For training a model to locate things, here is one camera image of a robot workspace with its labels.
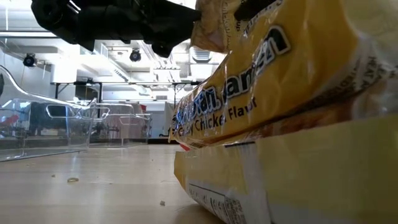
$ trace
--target yellow package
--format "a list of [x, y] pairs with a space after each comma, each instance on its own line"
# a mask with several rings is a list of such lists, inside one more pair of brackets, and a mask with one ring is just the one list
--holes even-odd
[[[245, 0], [197, 0], [196, 9], [201, 11], [201, 21], [195, 23], [191, 44], [203, 50], [228, 53], [233, 50], [248, 24], [237, 21], [234, 13]], [[276, 0], [266, 11], [276, 8], [282, 1]]]
[[236, 49], [180, 101], [172, 128], [176, 140], [207, 146], [396, 78], [392, 1], [279, 3], [249, 21]]
[[398, 116], [175, 156], [192, 199], [225, 223], [398, 223]]

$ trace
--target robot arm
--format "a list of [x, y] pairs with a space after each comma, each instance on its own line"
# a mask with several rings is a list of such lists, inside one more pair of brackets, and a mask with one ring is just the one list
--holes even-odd
[[166, 0], [32, 0], [31, 8], [40, 26], [70, 44], [92, 51], [95, 40], [143, 40], [161, 57], [189, 39], [201, 18]]

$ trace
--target transparent acrylic container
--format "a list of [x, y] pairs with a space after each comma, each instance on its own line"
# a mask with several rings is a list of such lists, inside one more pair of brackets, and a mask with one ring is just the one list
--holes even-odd
[[98, 103], [90, 147], [130, 147], [140, 143], [146, 144], [149, 120], [148, 117], [134, 114], [132, 105]]
[[85, 150], [94, 109], [28, 93], [0, 66], [0, 161]]

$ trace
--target barcode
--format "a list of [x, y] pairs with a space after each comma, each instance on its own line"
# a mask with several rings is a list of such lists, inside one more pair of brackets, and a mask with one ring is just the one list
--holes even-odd
[[192, 199], [226, 223], [246, 224], [246, 219], [239, 200], [197, 185], [189, 185]]

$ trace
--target ceiling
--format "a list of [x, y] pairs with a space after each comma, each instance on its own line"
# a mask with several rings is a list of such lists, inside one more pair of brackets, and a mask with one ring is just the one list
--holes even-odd
[[[178, 4], [195, 7], [195, 0], [175, 0]], [[17, 36], [25, 35], [26, 31], [45, 31], [35, 21], [30, 10], [31, 0], [0, 0], [0, 32], [14, 31]], [[130, 82], [190, 82], [203, 81], [208, 78], [224, 59], [223, 54], [207, 53], [208, 63], [198, 63], [193, 60], [200, 49], [192, 49], [190, 41], [186, 40], [176, 46], [169, 58], [160, 58], [153, 53], [150, 45], [142, 41], [132, 41], [124, 44], [118, 40], [99, 40], [95, 52], [82, 50], [80, 46], [70, 45], [62, 39], [9, 38], [0, 39], [4, 50], [10, 54], [23, 56], [35, 53], [36, 57], [50, 64], [66, 60], [78, 64], [78, 77], [91, 77], [102, 82], [120, 82], [122, 73]], [[139, 62], [132, 62], [129, 56], [133, 49], [141, 53]], [[157, 87], [147, 86], [155, 92]], [[113, 86], [109, 91], [134, 91], [137, 88]], [[179, 91], [183, 95], [189, 88]]]

